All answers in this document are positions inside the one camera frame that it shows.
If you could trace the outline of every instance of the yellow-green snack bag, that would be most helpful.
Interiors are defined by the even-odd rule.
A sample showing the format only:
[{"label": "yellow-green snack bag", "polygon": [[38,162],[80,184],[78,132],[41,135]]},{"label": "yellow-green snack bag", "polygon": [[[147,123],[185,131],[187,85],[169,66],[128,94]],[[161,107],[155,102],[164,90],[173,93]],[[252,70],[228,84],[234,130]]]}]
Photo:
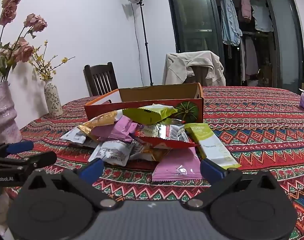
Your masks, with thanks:
[{"label": "yellow-green snack bag", "polygon": [[187,123],[184,128],[192,136],[194,142],[199,144],[199,151],[203,159],[208,158],[224,169],[241,166],[207,123]]},{"label": "yellow-green snack bag", "polygon": [[174,106],[164,106],[160,104],[123,109],[123,114],[125,116],[132,119],[133,122],[144,125],[155,124],[176,112],[177,110]]}]

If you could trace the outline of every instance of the hanging clothes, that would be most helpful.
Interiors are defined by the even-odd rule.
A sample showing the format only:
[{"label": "hanging clothes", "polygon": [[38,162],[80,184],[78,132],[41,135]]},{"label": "hanging clothes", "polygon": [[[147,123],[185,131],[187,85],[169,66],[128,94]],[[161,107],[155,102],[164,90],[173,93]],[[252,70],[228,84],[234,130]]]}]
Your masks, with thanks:
[{"label": "hanging clothes", "polygon": [[252,0],[251,5],[255,18],[255,29],[262,32],[273,32],[273,24],[270,19],[270,11],[266,7],[266,0]]},{"label": "hanging clothes", "polygon": [[239,10],[239,21],[250,22],[252,19],[252,8],[250,0],[241,0],[241,10]]},{"label": "hanging clothes", "polygon": [[243,39],[241,38],[241,41],[239,43],[239,49],[241,52],[241,71],[242,71],[242,81],[245,81],[245,57],[246,57],[246,52],[245,52],[245,47],[244,47],[244,42]]},{"label": "hanging clothes", "polygon": [[242,31],[239,29],[239,22],[232,0],[221,0],[221,28],[223,43],[238,46]]},{"label": "hanging clothes", "polygon": [[246,52],[246,75],[254,75],[258,73],[257,56],[254,47],[254,43],[251,37],[245,39],[245,52]]}]

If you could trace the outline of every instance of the floral ceramic vase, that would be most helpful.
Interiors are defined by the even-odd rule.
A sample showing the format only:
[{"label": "floral ceramic vase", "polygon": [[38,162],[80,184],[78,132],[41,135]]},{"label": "floral ceramic vase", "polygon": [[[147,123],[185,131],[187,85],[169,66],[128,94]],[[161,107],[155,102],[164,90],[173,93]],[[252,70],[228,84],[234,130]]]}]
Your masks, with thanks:
[{"label": "floral ceramic vase", "polygon": [[44,95],[49,110],[49,114],[51,117],[60,116],[63,114],[63,110],[56,85],[52,83],[52,78],[44,81],[45,81]]}]

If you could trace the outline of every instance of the red patterned tablecloth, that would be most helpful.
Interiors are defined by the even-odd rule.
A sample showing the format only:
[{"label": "red patterned tablecloth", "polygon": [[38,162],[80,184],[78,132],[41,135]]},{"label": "red patterned tablecloth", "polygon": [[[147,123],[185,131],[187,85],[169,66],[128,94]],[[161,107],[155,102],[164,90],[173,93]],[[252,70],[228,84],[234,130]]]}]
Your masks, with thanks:
[{"label": "red patterned tablecloth", "polygon": [[[251,87],[203,88],[204,119],[242,165],[244,172],[268,168],[292,200],[298,220],[291,239],[304,239],[304,110],[300,96],[287,90]],[[21,132],[34,142],[34,150],[14,158],[52,150],[57,153],[49,173],[71,166],[81,167],[92,150],[71,146],[60,137],[87,120],[83,98],[66,104],[64,114],[55,119],[41,117]],[[103,176],[94,186],[117,200],[188,200],[204,191],[205,180],[151,184],[154,162],[132,161],[126,167],[106,164]],[[9,189],[15,197],[19,188]]]}]

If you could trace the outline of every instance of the snack package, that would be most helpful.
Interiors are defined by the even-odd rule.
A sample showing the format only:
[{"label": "snack package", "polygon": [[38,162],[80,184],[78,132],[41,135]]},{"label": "snack package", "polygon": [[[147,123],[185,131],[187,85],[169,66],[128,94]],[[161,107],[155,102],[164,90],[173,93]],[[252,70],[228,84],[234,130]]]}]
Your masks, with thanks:
[{"label": "snack package", "polygon": [[119,121],[122,116],[123,116],[122,110],[111,111],[105,114],[100,114],[97,117],[94,117],[93,119],[79,125],[78,128],[83,133],[91,137],[90,133],[94,127],[114,124],[114,122]]},{"label": "snack package", "polygon": [[152,174],[152,181],[192,179],[203,179],[195,147],[170,150]]},{"label": "snack package", "polygon": [[133,143],[126,143],[120,140],[103,142],[102,145],[99,145],[94,150],[89,162],[95,158],[100,158],[112,165],[125,166],[133,146]]},{"label": "snack package", "polygon": [[84,143],[86,136],[83,132],[76,126],[72,130],[68,131],[66,134],[62,135],[60,139],[67,140],[74,143]]},{"label": "snack package", "polygon": [[134,122],[144,125],[157,123],[176,112],[177,110],[173,106],[164,106],[160,104],[123,109],[123,114],[125,116],[129,117]]},{"label": "snack package", "polygon": [[129,161],[146,160],[160,162],[161,159],[168,153],[168,151],[168,149],[149,148],[146,145],[134,141],[134,146],[130,153]]},{"label": "snack package", "polygon": [[199,152],[203,159],[208,158],[224,169],[241,166],[232,157],[215,133],[213,133],[207,123],[187,123],[184,127],[194,141],[199,144]]},{"label": "snack package", "polygon": [[150,148],[173,149],[197,146],[184,131],[184,125],[142,125],[134,133],[133,139]]},{"label": "snack package", "polygon": [[121,140],[132,142],[133,139],[129,133],[133,133],[137,125],[137,123],[132,122],[130,118],[123,115],[115,124],[94,127],[90,135],[100,141]]}]

